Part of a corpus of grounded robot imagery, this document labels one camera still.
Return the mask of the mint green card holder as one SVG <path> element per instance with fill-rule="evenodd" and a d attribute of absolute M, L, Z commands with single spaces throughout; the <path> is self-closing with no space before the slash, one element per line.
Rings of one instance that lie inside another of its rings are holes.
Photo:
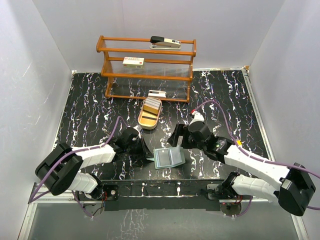
<path fill-rule="evenodd" d="M 174 168 L 186 163 L 183 148 L 176 147 L 157 148 L 153 150 L 153 157 L 146 158 L 154 162 L 155 169 Z"/>

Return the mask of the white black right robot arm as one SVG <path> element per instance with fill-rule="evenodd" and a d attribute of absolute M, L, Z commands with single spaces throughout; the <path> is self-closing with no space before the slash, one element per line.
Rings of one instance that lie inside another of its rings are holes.
<path fill-rule="evenodd" d="M 290 214 L 301 217 L 316 192 L 315 184 L 301 164 L 284 166 L 260 158 L 228 138 L 215 136 L 202 121 L 177 124 L 167 142 L 175 147 L 179 138 L 182 139 L 182 148 L 201 150 L 213 161 L 254 176 L 231 172 L 222 184 L 208 190 L 211 195 L 230 199 L 243 195 L 258 197 L 275 202 Z"/>

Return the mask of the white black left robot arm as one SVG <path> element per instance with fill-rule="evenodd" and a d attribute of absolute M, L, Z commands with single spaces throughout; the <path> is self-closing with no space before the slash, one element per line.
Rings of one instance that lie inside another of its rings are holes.
<path fill-rule="evenodd" d="M 139 129 L 127 127 L 119 136 L 108 139 L 107 143 L 87 147 L 59 143 L 37 166 L 35 175 L 54 196 L 70 190 L 97 200 L 103 195 L 103 183 L 94 174 L 81 172 L 81 169 L 115 162 L 122 155 L 142 161 L 154 157 Z"/>

